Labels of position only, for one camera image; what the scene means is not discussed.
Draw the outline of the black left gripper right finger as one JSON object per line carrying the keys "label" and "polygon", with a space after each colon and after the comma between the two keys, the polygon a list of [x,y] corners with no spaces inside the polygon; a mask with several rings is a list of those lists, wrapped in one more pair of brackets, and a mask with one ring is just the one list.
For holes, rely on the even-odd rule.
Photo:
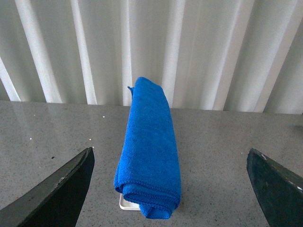
{"label": "black left gripper right finger", "polygon": [[303,178],[252,148],[247,172],[258,203],[271,227],[303,225]]}

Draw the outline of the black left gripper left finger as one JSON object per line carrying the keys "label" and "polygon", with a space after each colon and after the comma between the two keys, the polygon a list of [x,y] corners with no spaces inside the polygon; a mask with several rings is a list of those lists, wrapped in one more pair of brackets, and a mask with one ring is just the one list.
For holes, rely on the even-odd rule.
{"label": "black left gripper left finger", "polygon": [[2,227],[74,227],[86,199],[95,158],[86,148],[1,209]]}

